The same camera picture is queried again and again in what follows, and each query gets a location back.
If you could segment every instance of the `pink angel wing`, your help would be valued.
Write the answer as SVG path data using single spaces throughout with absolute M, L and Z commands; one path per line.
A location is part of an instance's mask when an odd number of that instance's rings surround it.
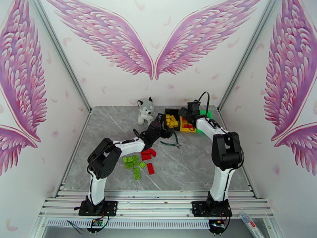
M 265 119 L 275 125 L 274 141 L 297 121 L 316 81 L 317 40 L 314 25 L 298 0 L 283 0 L 269 51 Z
M 260 0 L 228 0 L 207 6 L 185 17 L 166 42 L 155 62 L 155 78 L 163 72 L 174 75 L 216 49 L 239 29 Z
M 280 139 L 275 147 L 286 145 L 295 154 L 296 165 L 301 163 L 303 168 L 317 173 L 317 122 L 302 125 L 290 130 Z
M 23 130 L 40 142 L 36 127 L 45 121 L 42 55 L 27 0 L 15 0 L 0 35 L 1 92 Z
M 153 79 L 153 61 L 126 19 L 109 10 L 78 0 L 47 0 L 62 22 L 93 50 L 133 75 L 145 72 Z
M 13 163 L 17 166 L 18 155 L 26 146 L 37 148 L 32 139 L 21 131 L 0 125 L 0 176 L 3 170 L 6 172 L 8 168 L 12 168 Z

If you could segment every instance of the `green building block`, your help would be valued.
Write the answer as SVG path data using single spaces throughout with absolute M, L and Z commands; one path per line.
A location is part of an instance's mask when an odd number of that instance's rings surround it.
M 133 156 L 133 165 L 139 166 L 139 156 L 138 155 Z
M 139 168 L 134 168 L 133 171 L 134 171 L 134 179 L 140 179 L 141 178 L 140 169 Z
M 133 163 L 126 163 L 126 169 L 132 169 Z
M 144 169 L 144 167 L 146 166 L 146 163 L 142 161 L 142 162 L 139 164 L 139 166 Z
M 131 156 L 131 157 L 128 157 L 128 163 L 133 163 L 133 158 L 132 158 L 132 156 Z

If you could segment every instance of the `white wall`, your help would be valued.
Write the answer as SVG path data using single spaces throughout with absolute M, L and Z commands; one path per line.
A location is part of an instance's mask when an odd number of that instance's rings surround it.
M 7 22 L 13 2 L 1 0 L 0 31 Z M 51 197 L 58 188 L 87 116 L 81 99 L 32 8 L 30 15 L 35 19 L 41 44 L 47 113 L 46 120 L 37 127 L 36 133 L 41 139 L 41 142 L 35 141 L 37 148 L 23 148 L 17 166 L 13 165 L 0 176 L 0 237 L 5 238 L 29 236 L 45 198 Z M 0 124 L 21 130 L 2 94 Z
M 79 0 L 128 20 L 155 62 L 177 24 L 190 13 L 226 0 Z M 268 0 L 255 5 L 251 19 L 215 50 L 185 71 L 163 73 L 151 81 L 145 73 L 126 73 L 64 25 L 48 1 L 44 9 L 92 106 L 131 106 L 152 96 L 156 105 L 184 105 L 207 90 L 217 105 L 234 74 Z
M 309 14 L 317 26 L 315 11 L 317 0 L 302 0 L 302 2 L 306 16 Z M 300 162 L 296 165 L 295 155 L 291 148 L 286 145 L 274 147 L 276 141 L 271 142 L 270 139 L 275 133 L 275 127 L 264 119 L 266 117 L 264 96 L 267 96 L 264 94 L 264 88 L 266 67 L 269 63 L 269 44 L 276 16 L 281 13 L 281 9 L 282 1 L 270 18 L 257 43 L 257 50 L 252 53 L 222 115 L 230 130 L 239 133 L 246 156 L 246 169 L 259 196 L 270 201 L 284 237 L 316 237 L 317 176 L 314 176 L 312 171 L 308 172 L 306 168 L 303 168 Z M 309 42 L 314 50 L 313 41 Z M 315 63 L 316 58 L 310 58 L 310 61 Z M 306 76 L 306 78 L 312 78 L 313 75 L 316 74 L 313 72 L 312 76 Z M 293 128 L 317 120 L 316 97 L 315 84 Z M 316 149 L 313 153 L 313 160 L 316 161 Z

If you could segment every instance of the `plush dog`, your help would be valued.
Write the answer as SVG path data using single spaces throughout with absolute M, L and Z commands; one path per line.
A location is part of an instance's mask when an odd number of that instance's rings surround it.
M 154 104 L 153 104 L 152 98 L 150 97 L 148 100 L 144 100 L 144 101 L 138 100 L 137 105 L 140 107 L 137 123 L 139 125 L 143 125 L 144 120 L 147 120 L 147 124 L 149 125 L 151 121 L 154 120 L 153 118 Z

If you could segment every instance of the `marble surface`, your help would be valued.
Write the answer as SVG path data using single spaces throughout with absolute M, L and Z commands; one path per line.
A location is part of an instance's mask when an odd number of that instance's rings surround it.
M 165 108 L 155 107 L 155 113 L 164 113 Z M 222 123 L 214 106 L 210 107 L 213 118 Z M 147 124 L 137 124 L 138 107 L 95 107 L 78 152 L 66 179 L 65 188 L 69 190 L 88 190 L 90 176 L 86 172 L 87 158 L 105 137 L 112 140 L 133 138 L 132 129 L 139 132 L 147 129 Z M 211 159 L 212 142 L 204 134 L 177 132 L 180 149 L 160 143 L 175 142 L 160 138 L 153 145 L 157 156 L 147 163 L 152 163 L 155 174 L 149 175 L 147 168 L 141 169 L 141 179 L 134 180 L 132 169 L 125 169 L 122 158 L 108 177 L 107 190 L 209 190 L 214 179 L 215 166 Z M 233 174 L 231 190 L 248 190 L 248 182 L 239 169 Z

